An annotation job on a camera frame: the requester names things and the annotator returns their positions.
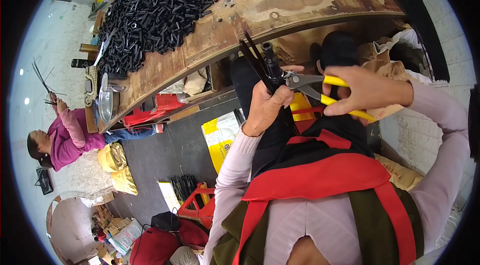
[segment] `dark hair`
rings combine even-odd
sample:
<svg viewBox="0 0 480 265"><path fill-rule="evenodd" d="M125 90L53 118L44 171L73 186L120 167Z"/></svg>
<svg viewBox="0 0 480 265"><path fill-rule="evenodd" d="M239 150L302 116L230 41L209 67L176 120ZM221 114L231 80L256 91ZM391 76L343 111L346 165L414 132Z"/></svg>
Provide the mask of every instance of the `dark hair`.
<svg viewBox="0 0 480 265"><path fill-rule="evenodd" d="M27 149L30 156L33 159L38 160L38 162L40 163L40 166L46 167L46 168L53 167L50 156L48 154L39 152L39 145L37 144L37 142L35 142L35 140L32 137L30 137L30 134L28 134L28 137L27 137Z"/></svg>

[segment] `yellow pliers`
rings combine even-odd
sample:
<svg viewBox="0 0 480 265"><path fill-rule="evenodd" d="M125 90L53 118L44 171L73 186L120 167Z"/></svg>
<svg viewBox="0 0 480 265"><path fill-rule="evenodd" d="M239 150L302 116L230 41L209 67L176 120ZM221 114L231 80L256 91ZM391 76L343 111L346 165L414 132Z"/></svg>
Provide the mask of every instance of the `yellow pliers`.
<svg viewBox="0 0 480 265"><path fill-rule="evenodd" d="M295 71L286 71L284 73L284 78L288 88L292 90L297 89L304 94L314 98L315 100L319 100L322 104L327 106L333 104L337 100L317 92L315 89L310 87L309 84L322 82L340 87L348 87L348 84L337 76L301 75ZM364 111L355 110L349 112L349 114L364 118L371 123L375 121L375 118L373 116Z"/></svg>

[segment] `gray floor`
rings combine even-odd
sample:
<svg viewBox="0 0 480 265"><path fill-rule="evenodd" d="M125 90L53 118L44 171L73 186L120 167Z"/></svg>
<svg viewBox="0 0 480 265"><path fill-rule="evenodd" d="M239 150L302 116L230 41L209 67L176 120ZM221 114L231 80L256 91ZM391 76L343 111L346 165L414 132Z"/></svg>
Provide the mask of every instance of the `gray floor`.
<svg viewBox="0 0 480 265"><path fill-rule="evenodd" d="M168 125L168 130L140 140L122 143L138 195L114 193L107 206L116 217L135 217L150 223L153 215L168 211L157 181L172 175L194 174L198 182L214 187L213 167L201 125L240 108L235 93L200 105L200 112Z"/></svg>

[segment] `light pink sweater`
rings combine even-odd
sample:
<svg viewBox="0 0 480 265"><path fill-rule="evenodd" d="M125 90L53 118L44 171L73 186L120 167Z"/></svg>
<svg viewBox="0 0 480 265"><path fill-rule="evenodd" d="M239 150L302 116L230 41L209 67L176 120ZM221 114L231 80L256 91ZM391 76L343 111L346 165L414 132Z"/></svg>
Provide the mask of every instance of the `light pink sweater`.
<svg viewBox="0 0 480 265"><path fill-rule="evenodd" d="M425 253L435 248L459 190L463 165L469 156L466 110L448 94L412 82L410 108L431 118L443 131L437 160L410 194L417 203L425 238ZM215 211L204 264L210 264L212 249L225 234L222 221L245 194L252 159L260 137L240 130L222 165L215 186ZM270 213L264 264L285 264L293 245L305 235L331 265L361 264L357 229L347 194L324 199L275 200Z"/></svg>

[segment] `sleeve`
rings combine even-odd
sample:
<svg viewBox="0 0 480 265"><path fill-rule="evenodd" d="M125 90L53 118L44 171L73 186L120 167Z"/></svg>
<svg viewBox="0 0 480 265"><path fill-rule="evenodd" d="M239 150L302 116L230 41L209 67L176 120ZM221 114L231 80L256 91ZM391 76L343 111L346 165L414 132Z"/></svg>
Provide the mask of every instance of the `sleeve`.
<svg viewBox="0 0 480 265"><path fill-rule="evenodd" d="M75 146L71 138L63 141L53 152L54 158L51 158L53 169L57 172L68 164L74 163L82 155L80 148Z"/></svg>
<svg viewBox="0 0 480 265"><path fill-rule="evenodd" d="M412 189L422 217L425 252L435 249L457 196L463 166L469 157L468 114L445 92L411 82L414 99L410 109L432 119L443 131L437 159L425 177Z"/></svg>
<svg viewBox="0 0 480 265"><path fill-rule="evenodd" d="M75 115L67 108L60 114L60 119L70 134L75 147L83 148L85 146L85 135Z"/></svg>
<svg viewBox="0 0 480 265"><path fill-rule="evenodd" d="M53 111L55 111L55 114L57 114L57 117L59 115L59 112L57 111L57 105L52 105Z"/></svg>
<svg viewBox="0 0 480 265"><path fill-rule="evenodd" d="M239 130L228 154L223 161L215 185L215 211L210 236L205 246L204 264L210 264L213 248L225 235L223 220L238 205L247 189L247 181L252 168L255 150L262 138L249 137Z"/></svg>

